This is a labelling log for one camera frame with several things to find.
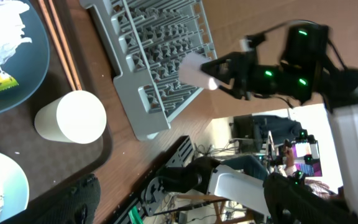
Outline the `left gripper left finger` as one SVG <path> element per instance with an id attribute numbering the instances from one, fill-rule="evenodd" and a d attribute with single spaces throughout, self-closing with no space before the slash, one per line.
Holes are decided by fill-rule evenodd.
<path id="1" fill-rule="evenodd" d="M 42 202 L 31 223 L 92 224 L 100 198 L 98 178 L 87 174 Z"/>

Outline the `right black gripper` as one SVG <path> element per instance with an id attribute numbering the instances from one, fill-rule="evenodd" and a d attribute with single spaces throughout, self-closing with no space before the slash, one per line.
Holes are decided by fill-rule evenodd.
<path id="1" fill-rule="evenodd" d="M 218 88 L 238 100 L 250 100 L 250 94 L 291 96 L 290 84 L 277 66 L 261 65 L 256 51 L 231 52 L 203 63 L 200 70 L 222 82 L 234 80 L 231 89 Z"/>

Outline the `white cup pink inside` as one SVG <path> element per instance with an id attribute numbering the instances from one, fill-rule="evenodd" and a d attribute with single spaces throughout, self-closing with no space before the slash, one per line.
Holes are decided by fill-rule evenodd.
<path id="1" fill-rule="evenodd" d="M 187 54 L 179 65 L 179 81 L 207 90 L 217 90 L 220 81 L 201 70 L 202 64 L 209 61 L 210 59 L 194 52 Z"/>

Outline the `white cup green inside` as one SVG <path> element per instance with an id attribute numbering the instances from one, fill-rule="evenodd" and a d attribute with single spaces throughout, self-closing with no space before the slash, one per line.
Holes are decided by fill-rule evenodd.
<path id="1" fill-rule="evenodd" d="M 106 111 L 94 94 L 71 91 L 40 109 L 34 127 L 49 141 L 89 144 L 101 137 L 107 125 Z"/>

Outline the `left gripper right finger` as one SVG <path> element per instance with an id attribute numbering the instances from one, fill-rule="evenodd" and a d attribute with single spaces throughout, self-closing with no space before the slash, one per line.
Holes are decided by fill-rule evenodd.
<path id="1" fill-rule="evenodd" d="M 264 197 L 274 223 L 357 223 L 342 200 L 323 199 L 273 173 L 264 180 Z"/>

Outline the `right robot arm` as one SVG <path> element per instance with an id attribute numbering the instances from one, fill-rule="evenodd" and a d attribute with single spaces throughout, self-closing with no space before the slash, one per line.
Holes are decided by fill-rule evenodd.
<path id="1" fill-rule="evenodd" d="M 264 183 L 274 223 L 358 223 L 358 68 L 336 67 L 326 53 L 329 27 L 311 21 L 287 22 L 287 42 L 278 65 L 261 65 L 257 46 L 265 32 L 247 37 L 248 51 L 203 63 L 200 70 L 221 82 L 234 98 L 249 93 L 289 96 L 306 103 L 323 97 L 341 171 L 346 208 L 319 198 L 296 182 L 271 174 Z"/>

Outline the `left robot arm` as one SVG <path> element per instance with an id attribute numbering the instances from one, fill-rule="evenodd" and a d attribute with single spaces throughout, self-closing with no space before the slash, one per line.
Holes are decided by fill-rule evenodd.
<path id="1" fill-rule="evenodd" d="M 300 171 L 271 173 L 265 180 L 237 172 L 211 157 L 199 157 L 186 167 L 162 167 L 155 180 L 167 192 L 195 189 L 213 194 L 285 221 L 284 210 L 301 223 L 358 223 L 358 157 L 338 154 L 343 191 L 341 198 L 323 199 L 306 188 Z"/>

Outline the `white tissue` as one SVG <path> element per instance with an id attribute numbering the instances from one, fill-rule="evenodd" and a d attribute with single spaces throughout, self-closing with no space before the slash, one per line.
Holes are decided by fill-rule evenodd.
<path id="1" fill-rule="evenodd" d="M 31 43 L 25 35 L 21 14 L 30 6 L 22 1 L 0 0 L 0 65 L 6 63 L 20 44 Z"/>

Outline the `dark blue plate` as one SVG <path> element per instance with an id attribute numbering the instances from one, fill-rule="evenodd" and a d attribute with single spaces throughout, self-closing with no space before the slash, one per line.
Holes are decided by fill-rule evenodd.
<path id="1" fill-rule="evenodd" d="M 29 10 L 21 14 L 24 34 L 32 39 L 30 44 L 21 44 L 16 53 L 2 65 L 2 69 L 13 76 L 17 86 L 0 91 L 0 113 L 25 102 L 42 84 L 48 71 L 50 44 L 45 27 L 35 8 L 35 1 L 21 0 Z"/>

